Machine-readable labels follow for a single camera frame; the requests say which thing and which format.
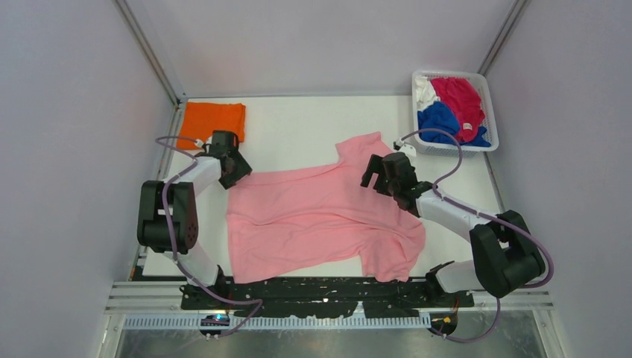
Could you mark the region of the pink t shirt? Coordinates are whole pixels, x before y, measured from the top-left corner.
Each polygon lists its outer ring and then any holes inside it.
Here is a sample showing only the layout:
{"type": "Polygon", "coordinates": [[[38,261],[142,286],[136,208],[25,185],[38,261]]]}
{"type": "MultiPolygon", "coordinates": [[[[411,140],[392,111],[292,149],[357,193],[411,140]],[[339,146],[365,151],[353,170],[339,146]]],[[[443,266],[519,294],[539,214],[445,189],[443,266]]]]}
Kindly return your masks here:
{"type": "Polygon", "coordinates": [[[361,185],[370,158],[389,147],[374,132],[336,150],[336,163],[254,173],[230,189],[227,239],[237,283],[352,257],[377,281],[409,278],[426,243],[422,222],[361,185]]]}

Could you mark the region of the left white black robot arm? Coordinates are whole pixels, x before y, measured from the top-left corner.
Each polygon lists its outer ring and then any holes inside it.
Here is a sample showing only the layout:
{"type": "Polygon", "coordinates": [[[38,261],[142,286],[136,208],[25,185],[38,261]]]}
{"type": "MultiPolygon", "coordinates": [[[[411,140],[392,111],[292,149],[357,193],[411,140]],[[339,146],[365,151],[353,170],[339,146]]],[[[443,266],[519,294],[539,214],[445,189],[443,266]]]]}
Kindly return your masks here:
{"type": "Polygon", "coordinates": [[[174,136],[175,141],[193,144],[192,154],[169,144],[170,136],[157,144],[187,156],[191,161],[177,174],[142,184],[137,220],[137,240],[153,252],[171,258],[187,281],[200,288],[200,299],[212,309],[221,308],[229,297],[228,288],[219,283],[223,271],[198,243],[199,223],[196,198],[217,183],[233,188],[251,174],[252,169],[239,151],[238,135],[214,131],[207,140],[174,136]]]}

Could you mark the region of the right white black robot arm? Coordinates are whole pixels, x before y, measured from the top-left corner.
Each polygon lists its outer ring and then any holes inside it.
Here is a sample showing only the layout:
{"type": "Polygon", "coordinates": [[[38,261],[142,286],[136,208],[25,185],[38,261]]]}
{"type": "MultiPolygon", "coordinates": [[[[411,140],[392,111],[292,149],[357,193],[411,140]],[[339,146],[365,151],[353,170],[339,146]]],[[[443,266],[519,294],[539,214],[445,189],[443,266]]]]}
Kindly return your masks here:
{"type": "Polygon", "coordinates": [[[437,185],[419,181],[403,153],[372,155],[361,186],[392,197],[401,210],[437,223],[470,244],[470,261],[450,261],[426,274],[426,298],[435,306],[446,305],[463,291],[484,290],[503,298],[547,272],[545,257],[520,214],[492,214],[450,198],[437,185]]]}

